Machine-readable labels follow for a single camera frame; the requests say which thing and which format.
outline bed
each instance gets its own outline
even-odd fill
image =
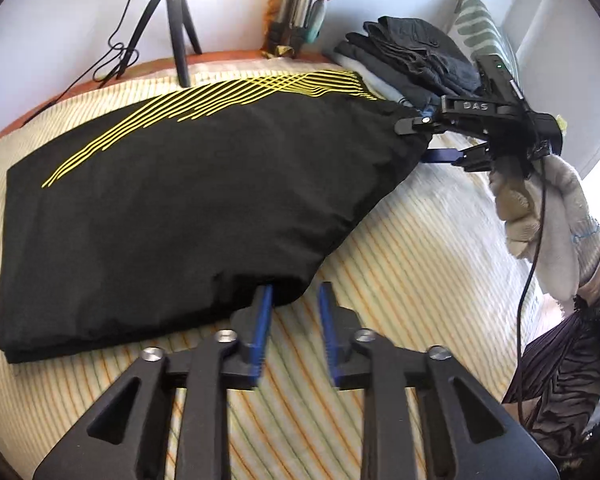
[[[340,69],[324,60],[265,60],[253,52],[230,57],[190,65],[192,83]],[[0,256],[7,169],[78,124],[174,91],[177,79],[167,67],[168,62],[136,67],[123,82],[78,88],[26,125],[21,118],[0,134]],[[455,134],[432,142],[432,147],[468,145]],[[419,351],[447,346],[501,399],[516,367],[516,305],[527,273],[528,264],[507,253],[487,176],[420,164],[326,259],[304,296],[276,309],[260,387],[230,392],[234,478],[359,477],[362,396],[330,385],[316,304],[321,281],[332,281],[341,304],[396,345]],[[524,341],[535,331],[541,298],[534,283],[523,311]],[[31,478],[142,348],[192,348],[222,326],[28,364],[8,365],[0,352],[1,454],[21,478]],[[174,406],[168,479],[174,475],[184,395],[180,390]],[[413,398],[410,411],[417,426]],[[423,475],[421,449],[416,457]]]

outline white glove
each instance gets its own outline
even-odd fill
[[[529,180],[505,176],[497,164],[490,175],[496,212],[505,221],[507,248],[529,261],[538,245],[542,203],[540,163],[534,166],[537,173]],[[536,271],[542,290],[567,305],[598,268],[600,225],[589,214],[578,173],[557,155],[546,156],[544,166],[546,212]]]

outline triangular cutout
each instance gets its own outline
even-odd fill
[[[87,429],[87,434],[90,437],[105,440],[111,444],[118,445],[122,443],[125,437],[126,424],[139,388],[140,379],[137,377],[131,379],[124,390],[119,392],[98,418],[91,423]]]
[[[462,407],[469,437],[474,444],[480,444],[504,435],[500,421],[480,402],[480,399],[459,378],[454,379],[454,388]]]

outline tripod leg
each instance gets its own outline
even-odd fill
[[[196,29],[193,26],[193,19],[191,18],[191,12],[189,10],[189,4],[187,3],[187,0],[182,0],[182,21],[184,22],[184,30],[187,31],[189,41],[193,47],[193,52],[196,54],[202,54],[202,49],[200,48],[200,42],[198,41]]]
[[[149,0],[149,3],[144,8],[144,12],[142,13],[142,16],[140,16],[140,21],[136,25],[136,30],[134,30],[134,33],[131,35],[131,40],[129,40],[129,44],[126,47],[125,55],[122,57],[122,61],[120,61],[120,68],[118,70],[118,74],[116,75],[116,79],[120,79],[123,73],[125,73],[126,67],[129,66],[129,60],[131,60],[131,56],[136,49],[138,40],[140,40],[140,36],[142,36],[142,33],[144,32],[146,24],[149,23],[149,19],[159,3],[160,0]],[[109,73],[106,79],[111,79],[112,76],[113,74]]]
[[[169,17],[173,59],[176,62],[178,72],[178,83],[183,88],[188,88],[191,86],[191,81],[189,80],[189,67],[187,67],[184,34],[182,33],[182,0],[167,0],[167,15]]]

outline white wall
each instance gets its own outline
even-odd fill
[[[588,0],[516,0],[505,28],[532,108],[562,115],[562,156],[586,176],[600,160],[600,18]]]
[[[5,0],[0,6],[0,129],[61,92],[104,53],[126,0]],[[116,37],[128,41],[148,0],[133,0]],[[484,0],[496,20],[512,0]],[[203,50],[258,48],[267,0],[189,0]],[[456,0],[334,0],[318,48],[388,14],[443,26]],[[162,4],[139,43],[141,62],[171,55]]]

